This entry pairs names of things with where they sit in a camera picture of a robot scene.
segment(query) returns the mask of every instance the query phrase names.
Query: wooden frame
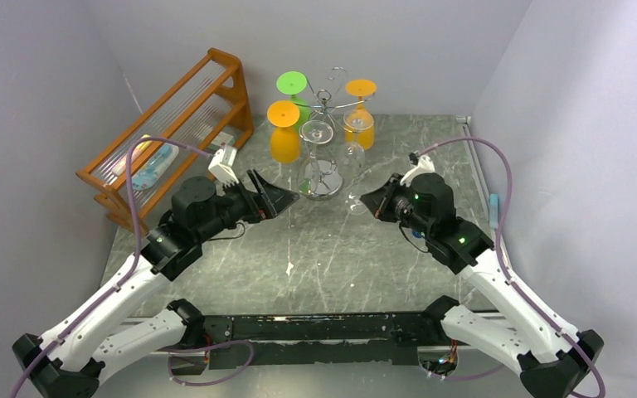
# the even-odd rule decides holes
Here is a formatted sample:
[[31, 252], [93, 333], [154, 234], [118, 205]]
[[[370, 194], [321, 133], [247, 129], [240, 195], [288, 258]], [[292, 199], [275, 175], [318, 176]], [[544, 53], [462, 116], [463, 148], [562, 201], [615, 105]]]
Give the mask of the wooden frame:
[[[109, 161], [112, 155], [120, 149], [122, 145], [135, 134], [138, 129], [158, 110], [165, 105], [189, 80], [191, 80], [200, 70], [214, 62], [224, 68], [224, 71], [218, 76], [193, 102], [178, 115], [164, 131], [158, 134], [159, 137], [171, 138], [184, 124], [189, 120], [198, 109], [200, 109], [213, 95], [217, 95], [224, 99], [230, 106], [228, 111], [220, 121], [213, 127], [212, 131], [198, 144], [198, 147], [206, 149], [209, 143], [226, 127], [231, 126], [239, 131], [241, 135], [236, 137], [234, 146], [242, 148], [248, 138], [253, 134], [254, 127], [252, 123], [252, 114], [250, 112], [250, 104], [248, 101], [248, 93], [246, 88], [245, 77], [243, 76], [243, 67], [241, 61], [224, 51], [215, 48], [209, 49], [204, 56], [193, 68], [190, 69], [175, 85], [172, 86], [153, 106], [143, 113], [138, 120], [130, 125], [120, 136], [117, 137], [103, 152], [101, 152], [94, 160], [92, 160], [85, 168], [76, 172], [77, 177], [82, 181], [91, 185], [99, 191], [94, 196], [96, 202], [105, 207], [108, 211], [108, 218], [119, 224], [129, 231], [133, 230], [133, 219], [130, 214], [129, 204], [120, 194], [121, 188], [125, 187], [125, 174], [117, 177], [112, 183], [108, 184], [95, 177], [94, 173], [98, 167], [104, 162]], [[224, 85], [227, 80], [233, 80], [233, 86]], [[136, 173], [153, 154], [163, 145], [160, 142], [151, 142], [148, 147], [133, 161], [132, 172]], [[177, 167], [170, 177], [163, 181], [157, 182], [156, 192], [138, 209], [140, 225], [143, 232], [148, 231], [148, 227], [143, 219], [150, 211], [159, 203], [160, 199], [169, 191], [172, 185], [177, 181], [184, 172], [192, 165], [198, 155], [189, 153], [182, 164]]]

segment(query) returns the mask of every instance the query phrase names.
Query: black wire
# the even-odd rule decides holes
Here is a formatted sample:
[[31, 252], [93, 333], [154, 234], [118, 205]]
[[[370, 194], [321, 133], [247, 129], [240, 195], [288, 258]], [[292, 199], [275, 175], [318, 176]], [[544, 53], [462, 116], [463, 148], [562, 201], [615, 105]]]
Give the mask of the black wire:
[[226, 236], [226, 237], [222, 237], [222, 238], [211, 238], [211, 239], [207, 240], [207, 242], [213, 242], [214, 240], [234, 240], [234, 239], [238, 239], [238, 238], [242, 237], [243, 235], [245, 235], [246, 234], [246, 226], [242, 222], [237, 222], [236, 225], [240, 226], [241, 229], [243, 230], [243, 231], [241, 231], [240, 235]]
[[401, 224], [399, 225], [399, 231], [401, 232], [401, 235], [404, 236], [404, 239], [406, 239], [407, 242], [411, 243], [411, 245], [414, 246], [415, 249], [419, 250], [421, 253], [428, 253], [428, 250], [419, 248], [419, 246], [417, 246], [414, 242], [411, 241], [411, 239], [406, 236], [404, 228], [401, 227]]

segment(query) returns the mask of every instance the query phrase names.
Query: table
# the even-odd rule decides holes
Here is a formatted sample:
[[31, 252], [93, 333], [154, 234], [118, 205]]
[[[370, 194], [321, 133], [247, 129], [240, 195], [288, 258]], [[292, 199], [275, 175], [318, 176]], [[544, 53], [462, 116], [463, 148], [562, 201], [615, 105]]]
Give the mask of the table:
[[[290, 188], [295, 166], [272, 160], [270, 129], [263, 121], [256, 119], [255, 126], [262, 126], [239, 152], [236, 175], [251, 187], [245, 170], [252, 167], [267, 181]], [[375, 115], [375, 126], [375, 144], [366, 153], [367, 170], [357, 185], [362, 192], [381, 187], [393, 172], [409, 170], [409, 152], [463, 135], [452, 116]], [[343, 142], [343, 132], [338, 132], [329, 147]], [[492, 236], [475, 172], [476, 157], [469, 146], [454, 143], [438, 148], [431, 158], [453, 188], [458, 214]], [[206, 172], [203, 161], [196, 163], [189, 176]], [[302, 198], [277, 219], [248, 226], [239, 239], [204, 244], [204, 256], [132, 316], [151, 317], [179, 298], [208, 315], [411, 311], [424, 309], [444, 294], [474, 311], [494, 310], [480, 292], [415, 250], [396, 224], [349, 212], [346, 195], [342, 192], [328, 201]], [[133, 248], [132, 234], [119, 228], [104, 281]]]

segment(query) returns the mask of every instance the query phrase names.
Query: wooden dish rack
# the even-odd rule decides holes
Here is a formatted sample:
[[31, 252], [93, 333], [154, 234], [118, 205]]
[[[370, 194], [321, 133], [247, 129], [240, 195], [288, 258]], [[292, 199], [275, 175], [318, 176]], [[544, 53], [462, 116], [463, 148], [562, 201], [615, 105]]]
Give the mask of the wooden dish rack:
[[[85, 168], [76, 173], [99, 194], [94, 199], [108, 209], [108, 218], [129, 231], [133, 230], [125, 185], [125, 173], [117, 176], [114, 166], [130, 146], [143, 135], [171, 138], [205, 150], [224, 129], [234, 129], [234, 146], [241, 148], [253, 134], [241, 61], [224, 51], [212, 48], [207, 55], [172, 86], [153, 106], [126, 129]], [[163, 145], [153, 141], [133, 161], [135, 174]], [[155, 185], [135, 191], [135, 204], [144, 233], [143, 220], [197, 158], [195, 153], [180, 151]]]

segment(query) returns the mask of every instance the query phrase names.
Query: white wall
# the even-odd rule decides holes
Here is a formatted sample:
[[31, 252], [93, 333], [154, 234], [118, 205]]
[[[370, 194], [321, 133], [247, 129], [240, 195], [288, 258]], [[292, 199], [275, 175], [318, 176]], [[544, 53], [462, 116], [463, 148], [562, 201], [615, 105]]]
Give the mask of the white wall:
[[20, 375], [13, 342], [100, 282], [114, 225], [75, 171], [136, 115], [82, 2], [0, 0], [0, 398]]
[[470, 114], [530, 0], [87, 3], [144, 109], [214, 46], [243, 61], [256, 113], [282, 72], [318, 88], [343, 66], [377, 82], [376, 113]]
[[[505, 236], [561, 314], [606, 341], [609, 397], [637, 397], [637, 0], [534, 0], [477, 108], [509, 156]], [[479, 153], [503, 192], [499, 161]], [[583, 392], [596, 393], [588, 377]]]

